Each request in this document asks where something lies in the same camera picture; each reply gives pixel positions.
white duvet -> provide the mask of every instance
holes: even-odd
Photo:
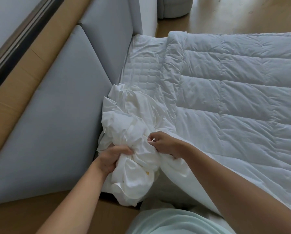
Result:
[[[121,82],[166,106],[178,136],[291,209],[291,33],[137,35]],[[180,188],[212,209],[201,187]]]

